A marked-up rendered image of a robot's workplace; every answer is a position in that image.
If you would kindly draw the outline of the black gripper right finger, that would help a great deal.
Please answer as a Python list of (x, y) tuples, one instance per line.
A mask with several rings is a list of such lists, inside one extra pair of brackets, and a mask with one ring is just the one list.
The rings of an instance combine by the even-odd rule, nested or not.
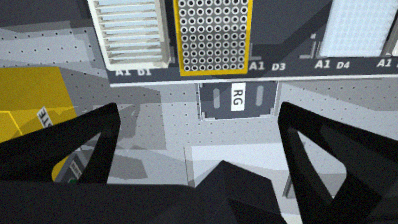
[[(281, 104), (278, 126), (302, 224), (398, 220), (398, 140), (289, 102)], [(345, 166), (346, 179), (334, 198), (298, 131)]]

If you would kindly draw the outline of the white well plate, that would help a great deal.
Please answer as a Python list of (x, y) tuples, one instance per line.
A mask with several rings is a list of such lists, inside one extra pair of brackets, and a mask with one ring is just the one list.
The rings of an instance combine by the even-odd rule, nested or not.
[(333, 0), (320, 56), (379, 56), (398, 0)]

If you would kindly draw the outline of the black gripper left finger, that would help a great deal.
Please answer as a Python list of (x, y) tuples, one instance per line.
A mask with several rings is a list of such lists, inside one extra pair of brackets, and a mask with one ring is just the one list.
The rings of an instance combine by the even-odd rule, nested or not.
[(107, 183), (119, 129), (116, 103), (0, 143), (0, 180), (54, 182), (56, 164), (101, 134), (78, 183)]

